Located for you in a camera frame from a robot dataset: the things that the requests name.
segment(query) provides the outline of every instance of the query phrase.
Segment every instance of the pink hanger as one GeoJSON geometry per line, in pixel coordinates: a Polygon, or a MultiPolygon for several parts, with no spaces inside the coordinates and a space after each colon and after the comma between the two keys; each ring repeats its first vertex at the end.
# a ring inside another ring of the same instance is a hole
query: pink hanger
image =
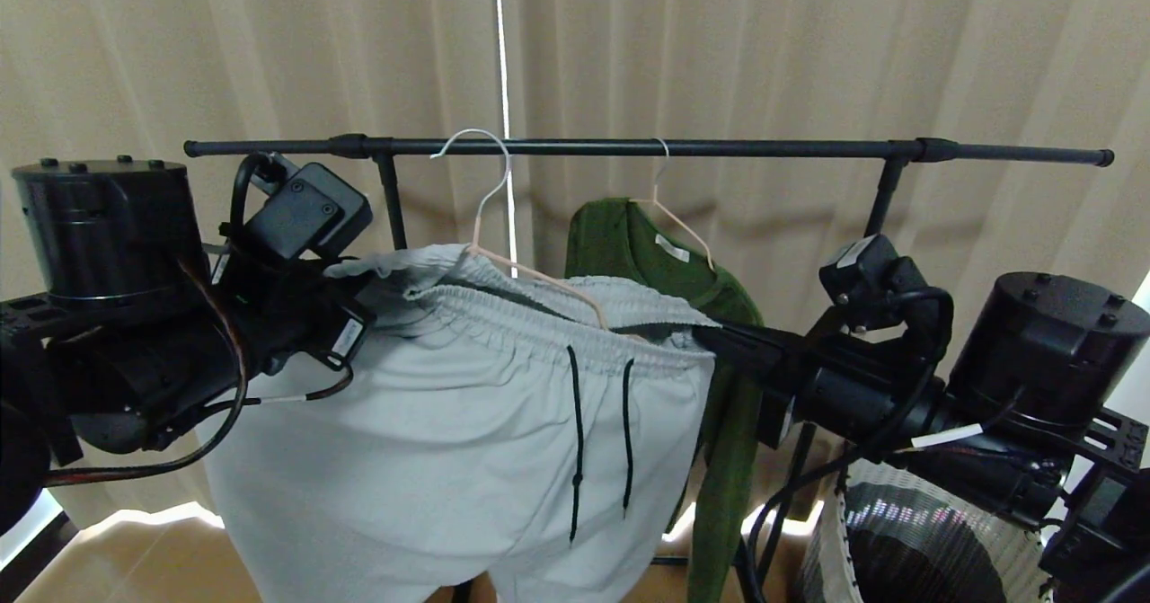
{"type": "Polygon", "coordinates": [[[455,142],[457,137],[460,137],[465,133],[482,133],[483,136],[489,137],[490,139],[494,140],[496,144],[499,145],[499,148],[503,150],[504,153],[504,176],[503,180],[499,181],[499,185],[496,185],[494,190],[488,192],[486,197],[483,197],[483,200],[480,201],[480,209],[478,213],[475,215],[475,230],[471,234],[471,243],[463,249],[463,252],[466,254],[485,257],[491,261],[497,261],[511,268],[518,268],[521,273],[530,275],[536,280],[546,282],[552,287],[555,287],[562,291],[567,291],[568,293],[574,295],[575,297],[591,305],[591,308],[595,310],[596,318],[599,320],[599,327],[608,330],[610,327],[607,326],[607,316],[603,312],[603,306],[600,306],[599,303],[596,302],[595,298],[592,298],[591,296],[584,293],[583,291],[580,291],[578,289],[572,287],[570,284],[567,284],[566,282],[555,280],[550,275],[544,275],[538,270],[535,270],[534,268],[529,268],[519,262],[514,262],[498,253],[493,253],[492,251],[489,251],[485,247],[480,246],[480,223],[483,220],[483,207],[486,205],[489,198],[493,197],[493,194],[498,193],[500,190],[503,190],[504,185],[507,184],[507,180],[511,177],[511,152],[507,151],[507,146],[504,145],[504,142],[503,139],[500,139],[500,137],[496,136],[490,131],[486,131],[485,129],[463,129],[462,131],[458,131],[454,136],[448,137],[447,143],[445,143],[443,146],[443,150],[439,150],[439,152],[436,154],[431,154],[431,158],[439,158],[444,155],[444,153],[447,153],[447,148],[451,147],[451,144],[455,142]]]}
{"type": "Polygon", "coordinates": [[[651,189],[651,198],[631,199],[631,203],[650,203],[654,207],[661,209],[662,213],[669,216],[672,221],[677,223],[680,228],[687,230],[687,234],[690,235],[691,237],[695,237],[695,241],[698,242],[700,246],[703,246],[703,252],[707,253],[707,266],[710,266],[711,272],[714,273],[715,262],[714,259],[711,258],[711,246],[708,246],[707,243],[703,241],[703,237],[698,236],[697,231],[691,230],[689,226],[683,223],[682,220],[680,220],[677,216],[675,216],[674,213],[667,209],[667,206],[659,203],[659,180],[662,177],[662,173],[667,171],[667,163],[669,163],[670,161],[670,147],[667,146],[667,142],[664,140],[661,137],[657,137],[656,140],[662,144],[662,151],[666,152],[666,158],[662,158],[662,166],[659,168],[659,171],[654,174],[654,185],[651,189]]]}

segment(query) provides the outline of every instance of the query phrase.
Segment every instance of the brown floor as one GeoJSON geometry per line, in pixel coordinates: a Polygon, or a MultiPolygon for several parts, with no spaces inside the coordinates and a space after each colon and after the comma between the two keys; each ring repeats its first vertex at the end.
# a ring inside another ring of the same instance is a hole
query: brown floor
{"type": "MultiPolygon", "coordinates": [[[[793,573],[802,547],[784,544],[777,570],[765,590],[772,603],[784,603],[781,574],[793,573]]],[[[627,603],[685,601],[685,570],[654,566],[624,600],[627,603]]],[[[239,556],[223,529],[197,518],[150,526],[120,522],[102,533],[83,532],[57,555],[17,603],[259,603],[239,556]]],[[[450,603],[451,590],[430,598],[450,603]]],[[[473,603],[494,603],[482,579],[473,603]]],[[[741,603],[734,575],[723,603],[741,603]]]]}

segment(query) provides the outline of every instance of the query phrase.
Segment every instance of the green sweater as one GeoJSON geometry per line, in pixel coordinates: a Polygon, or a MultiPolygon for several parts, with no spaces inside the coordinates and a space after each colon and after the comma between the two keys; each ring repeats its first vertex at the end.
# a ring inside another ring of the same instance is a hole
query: green sweater
{"type": "MultiPolygon", "coordinates": [[[[712,272],[706,255],[664,235],[628,199],[588,203],[572,219],[566,276],[584,275],[626,277],[684,298],[711,318],[762,325],[735,277],[718,266],[712,272]]],[[[722,595],[750,497],[758,412],[753,382],[716,362],[696,448],[703,450],[707,473],[695,510],[689,603],[714,603],[722,595]]]]}

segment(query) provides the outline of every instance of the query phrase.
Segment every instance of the black drawstring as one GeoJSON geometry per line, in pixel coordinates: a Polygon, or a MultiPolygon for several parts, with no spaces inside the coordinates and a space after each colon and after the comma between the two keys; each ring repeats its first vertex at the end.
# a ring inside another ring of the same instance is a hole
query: black drawstring
{"type": "Polygon", "coordinates": [[[635,359],[627,361],[623,367],[623,443],[627,444],[627,488],[623,489],[623,517],[627,517],[627,505],[631,503],[631,478],[635,475],[635,458],[631,456],[631,415],[630,415],[630,387],[631,366],[635,359]]]}
{"type": "Polygon", "coordinates": [[[567,345],[567,354],[572,358],[572,391],[575,392],[575,433],[578,435],[578,445],[575,449],[575,476],[572,478],[572,486],[575,487],[575,498],[572,501],[572,533],[569,542],[575,542],[575,528],[578,526],[578,484],[583,481],[583,406],[578,397],[578,364],[575,361],[575,349],[567,345]]]}

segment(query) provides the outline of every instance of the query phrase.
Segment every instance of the light gray shorts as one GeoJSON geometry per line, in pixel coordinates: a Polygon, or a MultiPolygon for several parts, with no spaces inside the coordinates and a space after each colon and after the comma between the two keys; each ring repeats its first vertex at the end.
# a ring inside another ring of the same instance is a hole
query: light gray shorts
{"type": "MultiPolygon", "coordinates": [[[[419,603],[484,571],[505,602],[613,602],[654,555],[713,369],[690,326],[714,323],[630,281],[573,281],[652,342],[604,331],[577,298],[461,251],[332,268],[379,275],[355,381],[246,409],[208,456],[266,602],[419,603]]],[[[299,354],[251,394],[337,379],[299,354]]]]}

